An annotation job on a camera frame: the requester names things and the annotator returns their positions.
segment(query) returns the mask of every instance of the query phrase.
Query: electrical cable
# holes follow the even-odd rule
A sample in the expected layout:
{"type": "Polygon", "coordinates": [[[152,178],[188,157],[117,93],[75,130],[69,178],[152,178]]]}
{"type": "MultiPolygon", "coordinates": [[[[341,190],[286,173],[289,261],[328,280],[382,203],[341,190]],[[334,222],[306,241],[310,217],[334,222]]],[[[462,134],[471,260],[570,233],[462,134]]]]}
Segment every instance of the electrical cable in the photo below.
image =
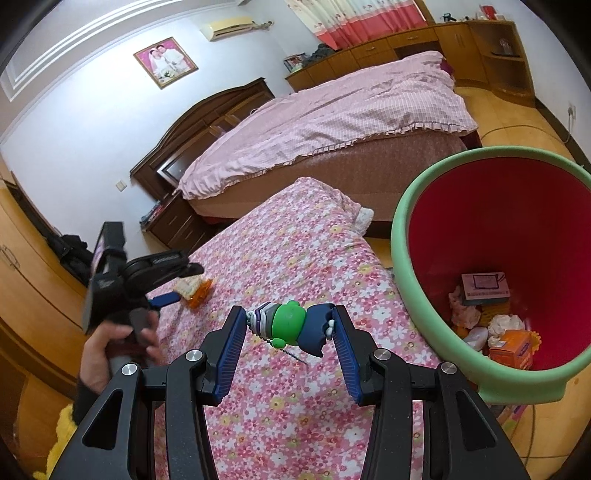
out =
{"type": "Polygon", "coordinates": [[[531,451],[534,448],[534,435],[535,435],[535,405],[531,406],[531,436],[530,436],[530,447],[527,450],[527,456],[525,457],[525,461],[523,465],[527,468],[527,464],[530,462],[531,451]]]}
{"type": "Polygon", "coordinates": [[[493,128],[492,130],[490,130],[487,133],[485,133],[484,135],[482,135],[481,138],[480,138],[480,141],[484,140],[484,138],[488,134],[491,134],[491,133],[496,132],[496,131],[499,131],[499,130],[504,130],[505,128],[529,127],[529,128],[535,128],[536,130],[540,130],[541,132],[544,132],[548,136],[550,136],[550,137],[554,138],[555,140],[559,141],[563,145],[566,145],[568,143],[568,141],[570,140],[570,135],[571,135],[571,132],[570,132],[570,130],[571,130],[571,121],[570,121],[570,119],[571,119],[571,115],[569,115],[569,135],[568,135],[568,137],[566,137],[566,140],[562,140],[558,135],[552,135],[551,133],[548,133],[543,128],[537,127],[535,125],[519,124],[519,125],[509,125],[508,127],[493,128]]]}

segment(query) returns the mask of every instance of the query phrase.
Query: nightstand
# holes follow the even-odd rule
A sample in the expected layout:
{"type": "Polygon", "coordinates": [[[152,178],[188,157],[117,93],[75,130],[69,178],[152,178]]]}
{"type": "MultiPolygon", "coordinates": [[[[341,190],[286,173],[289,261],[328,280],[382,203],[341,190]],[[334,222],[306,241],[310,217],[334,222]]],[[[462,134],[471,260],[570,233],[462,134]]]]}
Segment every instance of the nightstand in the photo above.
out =
{"type": "Polygon", "coordinates": [[[205,223],[177,192],[142,230],[154,235],[171,249],[193,253],[215,235],[216,229],[205,223]]]}

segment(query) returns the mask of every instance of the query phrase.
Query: wooden headboard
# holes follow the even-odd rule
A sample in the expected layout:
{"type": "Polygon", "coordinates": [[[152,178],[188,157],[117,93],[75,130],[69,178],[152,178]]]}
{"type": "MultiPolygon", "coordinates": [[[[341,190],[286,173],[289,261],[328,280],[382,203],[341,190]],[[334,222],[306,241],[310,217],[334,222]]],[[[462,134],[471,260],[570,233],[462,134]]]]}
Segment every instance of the wooden headboard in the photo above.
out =
{"type": "Polygon", "coordinates": [[[131,177],[154,199],[163,200],[195,159],[272,98],[265,79],[259,78],[201,100],[173,123],[158,145],[131,170],[131,177]]]}

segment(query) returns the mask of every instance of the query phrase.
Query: box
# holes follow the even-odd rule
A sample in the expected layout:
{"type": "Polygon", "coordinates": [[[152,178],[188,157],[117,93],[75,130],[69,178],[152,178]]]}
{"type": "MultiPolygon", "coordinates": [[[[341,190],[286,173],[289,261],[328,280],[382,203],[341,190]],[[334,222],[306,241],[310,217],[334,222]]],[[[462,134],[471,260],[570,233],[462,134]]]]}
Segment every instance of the box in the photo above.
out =
{"type": "Polygon", "coordinates": [[[490,348],[488,356],[499,364],[528,370],[533,362],[531,332],[507,330],[499,346],[490,348]]]}
{"type": "Polygon", "coordinates": [[[511,293],[503,272],[462,274],[463,304],[503,303],[511,293]]]}

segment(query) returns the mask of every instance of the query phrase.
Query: hand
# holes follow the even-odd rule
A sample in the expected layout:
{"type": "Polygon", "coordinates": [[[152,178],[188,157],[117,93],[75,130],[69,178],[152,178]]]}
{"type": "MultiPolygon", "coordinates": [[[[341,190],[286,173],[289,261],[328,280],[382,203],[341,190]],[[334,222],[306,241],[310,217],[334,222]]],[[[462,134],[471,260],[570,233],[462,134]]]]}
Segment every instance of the hand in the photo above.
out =
{"type": "Polygon", "coordinates": [[[150,328],[141,331],[141,335],[151,343],[147,348],[133,343],[116,343],[126,339],[133,328],[130,325],[117,325],[104,321],[84,344],[82,361],[80,363],[80,380],[94,393],[100,395],[111,379],[109,372],[109,358],[119,355],[143,356],[148,355],[157,365],[164,364],[164,356],[160,351],[156,329],[158,328],[158,314],[148,314],[150,328]]]}

